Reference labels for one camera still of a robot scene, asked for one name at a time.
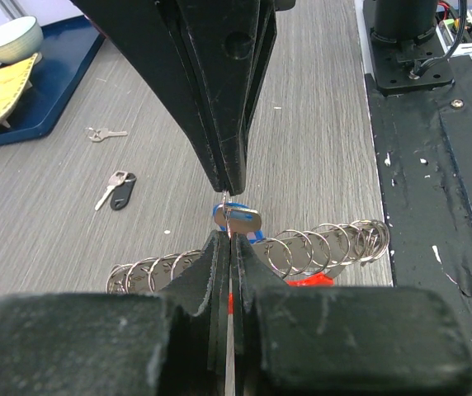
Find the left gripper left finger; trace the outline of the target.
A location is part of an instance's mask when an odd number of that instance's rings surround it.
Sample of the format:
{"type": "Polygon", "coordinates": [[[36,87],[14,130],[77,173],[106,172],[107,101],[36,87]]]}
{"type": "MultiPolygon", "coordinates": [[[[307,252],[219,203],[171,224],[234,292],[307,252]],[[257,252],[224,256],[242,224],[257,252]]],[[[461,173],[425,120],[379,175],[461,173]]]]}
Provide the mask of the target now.
{"type": "Polygon", "coordinates": [[[0,299],[0,395],[221,395],[230,241],[154,294],[0,299]]]}

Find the black tagged key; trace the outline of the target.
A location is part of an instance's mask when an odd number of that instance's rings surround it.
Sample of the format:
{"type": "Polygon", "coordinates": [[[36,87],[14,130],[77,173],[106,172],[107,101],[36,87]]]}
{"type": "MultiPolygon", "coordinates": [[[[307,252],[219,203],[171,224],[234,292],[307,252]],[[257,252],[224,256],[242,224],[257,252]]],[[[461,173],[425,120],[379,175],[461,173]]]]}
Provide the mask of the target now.
{"type": "Polygon", "coordinates": [[[132,172],[115,171],[109,178],[102,198],[96,203],[94,210],[98,211],[106,202],[112,210],[122,210],[130,202],[137,177],[132,172]]]}

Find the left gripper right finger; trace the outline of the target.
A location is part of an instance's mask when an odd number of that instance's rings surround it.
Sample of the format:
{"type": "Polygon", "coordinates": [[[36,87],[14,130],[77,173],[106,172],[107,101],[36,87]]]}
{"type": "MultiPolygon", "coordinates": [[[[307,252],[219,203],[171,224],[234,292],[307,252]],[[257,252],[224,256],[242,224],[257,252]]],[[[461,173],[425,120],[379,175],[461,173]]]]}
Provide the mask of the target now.
{"type": "Polygon", "coordinates": [[[430,290],[287,285],[230,242],[238,395],[468,395],[472,354],[430,290]]]}

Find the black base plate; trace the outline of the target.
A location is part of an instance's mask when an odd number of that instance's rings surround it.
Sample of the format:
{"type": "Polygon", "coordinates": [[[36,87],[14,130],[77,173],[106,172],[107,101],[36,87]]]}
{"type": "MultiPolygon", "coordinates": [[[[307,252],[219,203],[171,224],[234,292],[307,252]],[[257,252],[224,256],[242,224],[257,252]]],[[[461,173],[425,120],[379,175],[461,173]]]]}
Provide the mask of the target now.
{"type": "Polygon", "coordinates": [[[454,82],[385,96],[371,75],[371,116],[393,281],[439,294],[472,351],[472,58],[454,82]]]}

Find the light green bowl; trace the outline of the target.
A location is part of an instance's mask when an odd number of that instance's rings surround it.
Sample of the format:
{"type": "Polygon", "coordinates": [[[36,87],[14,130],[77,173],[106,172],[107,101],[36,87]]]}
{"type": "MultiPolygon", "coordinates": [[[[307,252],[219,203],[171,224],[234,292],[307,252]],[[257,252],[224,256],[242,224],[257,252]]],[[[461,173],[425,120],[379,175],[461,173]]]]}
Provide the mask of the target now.
{"type": "Polygon", "coordinates": [[[0,25],[0,64],[15,64],[40,52],[44,34],[35,16],[0,25]]]}

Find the plain silver key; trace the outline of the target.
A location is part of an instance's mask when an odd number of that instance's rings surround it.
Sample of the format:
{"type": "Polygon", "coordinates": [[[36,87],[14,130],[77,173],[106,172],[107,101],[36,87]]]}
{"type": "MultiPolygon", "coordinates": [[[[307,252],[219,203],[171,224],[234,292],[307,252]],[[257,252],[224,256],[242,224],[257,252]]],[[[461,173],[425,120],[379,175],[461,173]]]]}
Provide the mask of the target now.
{"type": "Polygon", "coordinates": [[[93,143],[100,143],[105,139],[127,136],[127,131],[111,131],[108,128],[95,129],[88,127],[89,140],[93,143]]]}

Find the blue tagged key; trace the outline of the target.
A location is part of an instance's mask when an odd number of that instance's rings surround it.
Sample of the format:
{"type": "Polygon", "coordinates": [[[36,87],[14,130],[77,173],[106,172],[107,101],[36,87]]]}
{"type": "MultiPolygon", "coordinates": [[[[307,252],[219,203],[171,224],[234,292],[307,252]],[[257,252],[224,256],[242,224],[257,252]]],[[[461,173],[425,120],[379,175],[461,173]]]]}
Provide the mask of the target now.
{"type": "Polygon", "coordinates": [[[212,216],[221,231],[226,231],[229,226],[232,233],[244,234],[250,243],[258,243],[264,239],[260,213],[246,205],[236,202],[218,204],[214,207],[212,216]]]}

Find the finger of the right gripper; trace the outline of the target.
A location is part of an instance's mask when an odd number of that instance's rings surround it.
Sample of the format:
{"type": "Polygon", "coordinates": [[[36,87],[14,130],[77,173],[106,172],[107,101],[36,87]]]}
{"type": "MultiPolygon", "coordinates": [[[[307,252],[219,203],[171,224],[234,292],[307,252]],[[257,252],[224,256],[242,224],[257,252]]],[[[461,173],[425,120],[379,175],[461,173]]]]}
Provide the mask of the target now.
{"type": "Polygon", "coordinates": [[[248,135],[276,38],[273,1],[180,1],[192,92],[185,134],[215,191],[244,192],[248,135]]]}
{"type": "Polygon", "coordinates": [[[205,117],[196,104],[176,42],[167,23],[177,18],[174,1],[75,1],[84,16],[126,57],[191,143],[210,184],[224,190],[205,117]]]}

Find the dark blue tray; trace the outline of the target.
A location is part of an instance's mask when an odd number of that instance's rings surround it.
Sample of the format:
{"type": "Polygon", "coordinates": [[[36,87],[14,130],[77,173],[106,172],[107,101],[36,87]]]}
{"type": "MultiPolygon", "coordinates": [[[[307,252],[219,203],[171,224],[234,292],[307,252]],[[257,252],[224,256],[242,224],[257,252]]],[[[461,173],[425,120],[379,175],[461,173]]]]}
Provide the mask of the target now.
{"type": "Polygon", "coordinates": [[[43,33],[42,60],[31,72],[32,87],[8,118],[10,127],[0,126],[0,146],[52,132],[104,40],[84,16],[47,25],[43,33]]]}

